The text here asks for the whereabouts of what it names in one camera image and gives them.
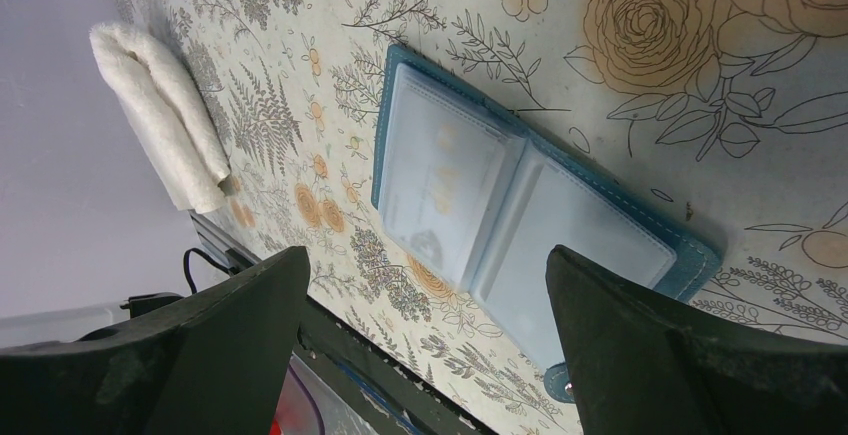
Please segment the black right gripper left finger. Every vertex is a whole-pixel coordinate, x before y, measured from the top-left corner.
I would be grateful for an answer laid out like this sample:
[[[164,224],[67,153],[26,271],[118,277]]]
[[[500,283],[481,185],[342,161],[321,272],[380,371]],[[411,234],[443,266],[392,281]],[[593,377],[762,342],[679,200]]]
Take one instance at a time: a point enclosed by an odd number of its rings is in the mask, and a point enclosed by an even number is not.
[[[290,247],[72,342],[1,353],[5,434],[266,434],[306,304]]]

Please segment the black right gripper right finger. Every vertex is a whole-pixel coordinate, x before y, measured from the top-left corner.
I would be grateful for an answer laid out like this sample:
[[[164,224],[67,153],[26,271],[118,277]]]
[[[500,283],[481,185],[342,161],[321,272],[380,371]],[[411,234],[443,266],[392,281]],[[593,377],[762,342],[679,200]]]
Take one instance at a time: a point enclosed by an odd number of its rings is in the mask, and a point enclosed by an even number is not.
[[[843,434],[847,350],[749,328],[564,246],[546,266],[564,359],[544,376],[587,434]]]

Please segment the blue card holder wallet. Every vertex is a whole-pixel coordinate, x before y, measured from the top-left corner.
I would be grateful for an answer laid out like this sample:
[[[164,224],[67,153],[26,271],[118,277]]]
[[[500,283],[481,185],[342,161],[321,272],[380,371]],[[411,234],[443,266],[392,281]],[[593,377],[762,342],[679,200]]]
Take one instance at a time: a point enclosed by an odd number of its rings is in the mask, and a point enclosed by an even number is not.
[[[721,256],[482,91],[394,44],[375,137],[372,203],[384,233],[468,294],[569,403],[545,282],[562,245],[686,302]]]

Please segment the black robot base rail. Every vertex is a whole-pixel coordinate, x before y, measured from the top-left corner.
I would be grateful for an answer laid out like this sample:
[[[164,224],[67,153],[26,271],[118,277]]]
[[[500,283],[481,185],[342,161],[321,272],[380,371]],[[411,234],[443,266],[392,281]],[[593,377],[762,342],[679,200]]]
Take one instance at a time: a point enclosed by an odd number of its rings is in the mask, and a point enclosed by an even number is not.
[[[379,434],[494,432],[311,296],[292,354]]]

